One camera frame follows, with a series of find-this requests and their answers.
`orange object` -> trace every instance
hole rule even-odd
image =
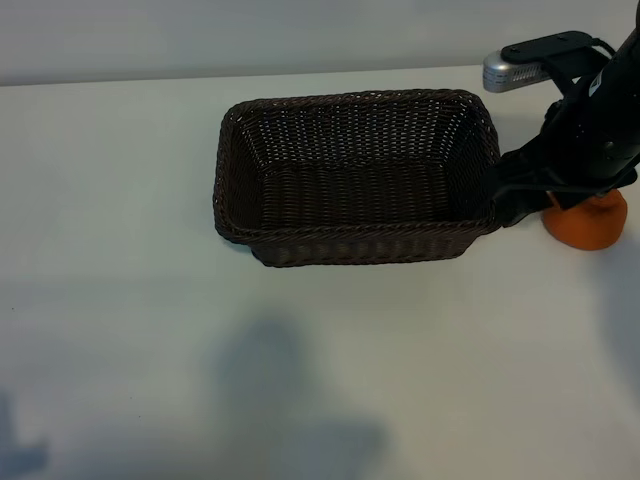
[[[627,202],[618,190],[591,197],[569,210],[555,205],[542,213],[542,222],[551,235],[581,250],[610,247],[620,238],[626,220]]]

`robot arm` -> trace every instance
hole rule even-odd
[[[502,92],[552,79],[564,98],[542,131],[485,176],[504,226],[554,202],[569,209],[637,179],[640,162],[640,38],[613,49],[581,32],[510,45],[485,60],[484,84]],[[580,77],[574,83],[573,78]]]

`basket rim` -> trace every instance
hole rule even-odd
[[[493,202],[490,204],[486,217],[477,220],[460,221],[424,221],[402,222],[382,224],[359,224],[339,226],[317,226],[299,228],[246,228],[235,225],[227,215],[227,196],[225,195],[225,182],[228,181],[226,166],[232,159],[229,155],[229,146],[232,133],[238,128],[238,123],[233,117],[242,116],[255,109],[282,110],[306,107],[328,107],[342,105],[367,105],[371,103],[389,103],[393,101],[434,101],[434,100],[466,100],[476,111],[481,114],[483,120],[488,119],[484,129],[480,129],[483,135],[490,135],[495,139],[495,148],[489,152],[491,163],[499,158],[497,133],[491,117],[480,97],[474,93],[460,89],[408,89],[408,90],[366,90],[361,92],[349,92],[330,95],[312,95],[301,97],[284,97],[271,99],[256,99],[238,103],[231,107],[225,114],[218,143],[216,176],[213,193],[213,210],[215,227],[218,233],[225,239],[246,245],[275,245],[290,241],[356,241],[379,238],[383,236],[401,234],[402,238],[418,235],[439,235],[451,232],[476,233],[483,235],[497,230],[500,225],[495,219]]]

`woven texture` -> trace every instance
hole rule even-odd
[[[270,266],[453,258],[497,228],[480,179],[498,158],[461,90],[245,102],[222,122],[216,228]]]

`white table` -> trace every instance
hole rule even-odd
[[[531,218],[453,261],[273,269],[216,234],[230,106],[416,87],[480,94],[503,151],[558,97],[479,67],[0,89],[0,473],[637,479],[638,187],[601,253]]]

